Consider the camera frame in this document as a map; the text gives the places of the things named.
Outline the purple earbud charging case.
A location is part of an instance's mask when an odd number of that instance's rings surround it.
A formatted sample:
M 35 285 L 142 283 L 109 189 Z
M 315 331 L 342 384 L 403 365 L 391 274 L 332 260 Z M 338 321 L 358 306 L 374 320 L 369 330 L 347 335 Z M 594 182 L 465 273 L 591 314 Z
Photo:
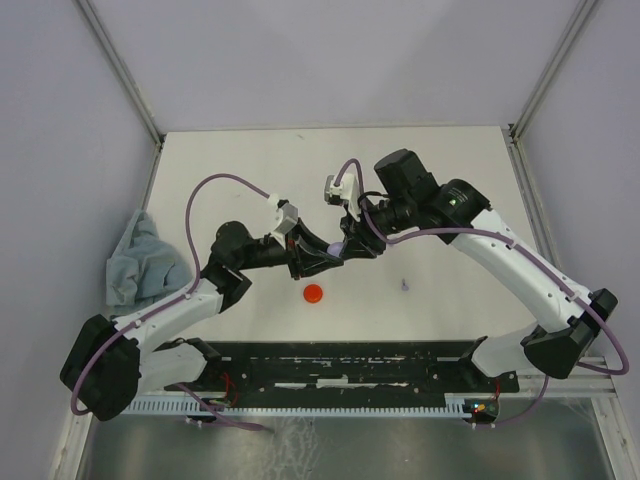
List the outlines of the purple earbud charging case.
M 326 252 L 333 257 L 340 258 L 343 248 L 343 242 L 334 242 L 328 245 Z

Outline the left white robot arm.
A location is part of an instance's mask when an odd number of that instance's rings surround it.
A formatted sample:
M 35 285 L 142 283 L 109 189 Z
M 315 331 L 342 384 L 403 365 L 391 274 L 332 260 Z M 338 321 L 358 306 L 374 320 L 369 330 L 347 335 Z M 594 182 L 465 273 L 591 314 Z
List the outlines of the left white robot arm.
M 238 221 L 223 224 L 192 285 L 119 320 L 95 315 L 84 323 L 60 372 L 72 412 L 107 421 L 139 393 L 177 383 L 212 389 L 221 378 L 215 352 L 203 341 L 173 337 L 238 303 L 252 284 L 245 271 L 285 265 L 295 280 L 310 277 L 343 265 L 343 246 L 321 240 L 302 221 L 262 238 Z

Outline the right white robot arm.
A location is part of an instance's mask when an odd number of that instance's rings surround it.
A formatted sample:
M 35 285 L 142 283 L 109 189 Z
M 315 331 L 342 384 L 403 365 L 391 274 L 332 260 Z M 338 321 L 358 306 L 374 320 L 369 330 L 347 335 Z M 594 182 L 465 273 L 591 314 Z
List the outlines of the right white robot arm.
M 397 150 L 374 166 L 384 190 L 378 203 L 364 188 L 360 172 L 341 168 L 330 176 L 324 199 L 347 215 L 346 241 L 372 257 L 386 247 L 420 236 L 436 236 L 476 261 L 531 313 L 531 325 L 475 341 L 458 368 L 467 389 L 481 391 L 512 370 L 535 368 L 566 379 L 585 367 L 584 355 L 618 305 L 607 289 L 591 291 L 570 279 L 524 242 L 490 201 L 464 180 L 440 184 L 408 149 Z

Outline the red earbud charging case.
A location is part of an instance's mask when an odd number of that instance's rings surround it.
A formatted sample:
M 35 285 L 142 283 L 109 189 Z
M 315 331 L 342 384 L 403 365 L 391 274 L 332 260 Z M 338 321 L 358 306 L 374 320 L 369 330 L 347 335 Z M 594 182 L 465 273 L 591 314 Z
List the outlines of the red earbud charging case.
M 308 284 L 303 289 L 303 298 L 310 304 L 316 304 L 323 299 L 324 291 L 318 284 Z

